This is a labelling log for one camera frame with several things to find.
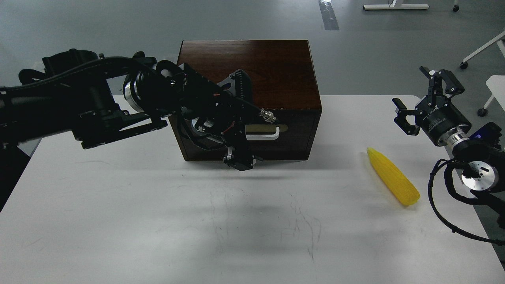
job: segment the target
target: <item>chair wheel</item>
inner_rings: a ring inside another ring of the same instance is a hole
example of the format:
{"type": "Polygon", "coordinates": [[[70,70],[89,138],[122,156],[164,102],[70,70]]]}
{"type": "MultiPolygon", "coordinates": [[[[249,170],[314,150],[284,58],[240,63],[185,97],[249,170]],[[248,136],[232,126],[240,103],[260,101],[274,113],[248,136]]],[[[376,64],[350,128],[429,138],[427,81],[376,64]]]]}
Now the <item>chair wheel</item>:
{"type": "Polygon", "coordinates": [[[487,115],[487,113],[488,113],[488,110],[487,110],[487,109],[485,109],[485,108],[479,109],[479,110],[477,111],[477,115],[478,115],[478,116],[486,116],[486,115],[487,115]]]}

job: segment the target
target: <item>white table leg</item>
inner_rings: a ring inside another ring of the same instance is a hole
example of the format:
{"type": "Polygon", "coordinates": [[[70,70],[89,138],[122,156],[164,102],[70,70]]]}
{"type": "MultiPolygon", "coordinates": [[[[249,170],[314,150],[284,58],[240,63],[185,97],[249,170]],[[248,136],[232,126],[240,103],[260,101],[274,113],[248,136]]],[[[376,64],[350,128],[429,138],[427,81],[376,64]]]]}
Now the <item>white table leg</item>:
{"type": "Polygon", "coordinates": [[[497,35],[496,37],[494,37],[492,40],[488,41],[485,45],[479,47],[476,51],[472,52],[470,55],[468,55],[467,57],[465,57],[465,59],[463,59],[463,62],[466,62],[468,60],[470,60],[472,57],[476,56],[477,54],[479,54],[481,51],[485,50],[486,48],[490,47],[493,43],[501,40],[501,38],[503,38],[505,36],[505,31],[502,32],[501,34],[497,35]]]}
{"type": "Polygon", "coordinates": [[[428,9],[428,4],[403,4],[403,0],[393,0],[391,5],[363,5],[363,10],[412,10],[412,9],[428,9]]]}
{"type": "Polygon", "coordinates": [[[487,102],[484,104],[483,109],[487,109],[489,107],[489,104],[491,104],[491,102],[493,101],[493,99],[494,99],[494,95],[491,95],[489,97],[489,99],[487,100],[487,102]]]}

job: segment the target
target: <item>wood grain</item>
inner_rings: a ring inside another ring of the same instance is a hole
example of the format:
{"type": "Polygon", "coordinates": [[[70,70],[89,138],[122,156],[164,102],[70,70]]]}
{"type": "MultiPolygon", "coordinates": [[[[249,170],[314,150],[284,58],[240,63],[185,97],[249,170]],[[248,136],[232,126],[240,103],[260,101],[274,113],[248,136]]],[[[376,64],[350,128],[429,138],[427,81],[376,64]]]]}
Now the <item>wood grain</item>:
{"type": "MultiPolygon", "coordinates": [[[[251,141],[254,154],[265,160],[309,158],[322,107],[307,40],[185,40],[177,61],[182,63],[215,83],[243,69],[254,104],[288,125],[275,141],[251,141]]],[[[184,159],[223,159],[225,149],[204,151],[178,135],[174,117],[170,122],[184,159]]]]}

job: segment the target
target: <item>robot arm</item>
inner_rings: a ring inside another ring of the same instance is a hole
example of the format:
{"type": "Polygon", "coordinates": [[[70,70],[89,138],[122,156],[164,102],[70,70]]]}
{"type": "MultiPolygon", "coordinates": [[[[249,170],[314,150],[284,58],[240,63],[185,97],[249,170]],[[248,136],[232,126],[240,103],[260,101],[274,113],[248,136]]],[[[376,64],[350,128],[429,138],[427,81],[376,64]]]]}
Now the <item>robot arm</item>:
{"type": "Polygon", "coordinates": [[[453,232],[458,232],[469,238],[504,245],[505,241],[489,240],[465,232],[445,220],[435,208],[431,189],[436,173],[444,166],[445,185],[448,193],[458,201],[471,205],[486,205],[498,213],[498,225],[505,229],[505,202],[492,193],[505,190],[505,153],[498,144],[501,128],[494,123],[488,123],[467,136],[472,124],[452,104],[451,99],[465,91],[456,77],[447,70],[429,70],[419,68],[430,79],[428,94],[415,106],[408,110],[400,99],[393,99],[397,107],[395,123],[407,134],[417,135],[422,129],[435,146],[448,146],[453,159],[440,160],[430,174],[428,196],[437,217],[453,232]],[[445,94],[442,83],[445,82],[445,94]],[[413,115],[415,124],[407,122],[406,117],[413,115]],[[475,198],[458,194],[453,185],[452,172],[462,170],[461,178],[465,186],[475,198]]]}
{"type": "Polygon", "coordinates": [[[243,70],[215,84],[187,64],[157,62],[143,52],[106,58],[73,49],[42,60],[45,73],[22,70],[22,86],[0,87],[0,149],[65,131],[89,149],[161,129],[168,125],[162,118],[176,115],[181,136],[206,150],[228,148],[224,162],[247,170],[258,157],[250,151],[245,126],[256,119],[276,121],[252,103],[243,70]],[[120,109],[107,84],[124,75],[123,94],[136,114],[120,109]],[[130,127],[145,120],[150,122],[130,127]]]}

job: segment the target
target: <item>metal connector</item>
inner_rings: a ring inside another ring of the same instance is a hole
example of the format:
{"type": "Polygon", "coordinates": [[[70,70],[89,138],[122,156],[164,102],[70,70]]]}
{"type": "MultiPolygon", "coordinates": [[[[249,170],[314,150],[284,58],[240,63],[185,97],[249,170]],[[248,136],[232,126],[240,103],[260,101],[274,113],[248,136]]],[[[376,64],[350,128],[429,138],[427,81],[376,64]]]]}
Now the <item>metal connector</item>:
{"type": "Polygon", "coordinates": [[[265,109],[261,109],[260,116],[266,121],[270,123],[274,123],[276,118],[274,114],[270,111],[266,111],[265,109]]]}

